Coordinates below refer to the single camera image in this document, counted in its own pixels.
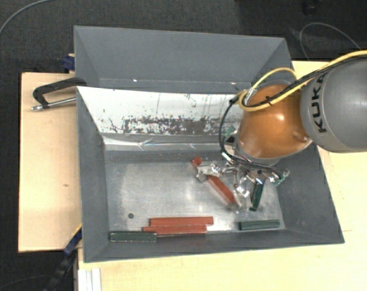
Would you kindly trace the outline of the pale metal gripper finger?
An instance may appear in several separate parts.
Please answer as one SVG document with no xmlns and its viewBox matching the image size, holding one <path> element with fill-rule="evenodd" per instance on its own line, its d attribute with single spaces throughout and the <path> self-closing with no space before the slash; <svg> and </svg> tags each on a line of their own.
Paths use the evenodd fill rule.
<svg viewBox="0 0 367 291">
<path fill-rule="evenodd" d="M 251 206 L 250 191 L 246 188 L 237 187 L 233 189 L 233 202 L 228 205 L 231 211 L 248 211 Z"/>
<path fill-rule="evenodd" d="M 216 163 L 201 164 L 197 167 L 196 178 L 199 182 L 207 181 L 208 176 L 219 177 L 222 174 L 222 168 Z"/>
</svg>

